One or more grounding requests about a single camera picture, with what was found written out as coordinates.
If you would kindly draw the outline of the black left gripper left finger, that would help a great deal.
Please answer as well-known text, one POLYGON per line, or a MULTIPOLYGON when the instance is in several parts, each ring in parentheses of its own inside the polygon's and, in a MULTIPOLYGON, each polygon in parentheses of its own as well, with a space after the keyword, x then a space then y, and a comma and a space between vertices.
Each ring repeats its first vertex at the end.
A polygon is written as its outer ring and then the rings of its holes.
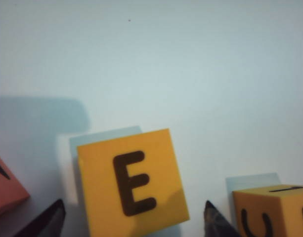
POLYGON ((64 202, 62 199, 58 199, 14 236, 60 237, 65 216, 64 202))

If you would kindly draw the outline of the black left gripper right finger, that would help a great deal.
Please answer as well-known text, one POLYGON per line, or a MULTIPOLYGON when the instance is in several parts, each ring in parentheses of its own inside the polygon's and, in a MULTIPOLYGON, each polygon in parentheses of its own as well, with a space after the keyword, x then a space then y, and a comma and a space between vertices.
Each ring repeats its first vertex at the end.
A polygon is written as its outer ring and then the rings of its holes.
POLYGON ((222 213, 207 200, 204 208, 205 237, 240 237, 222 213))

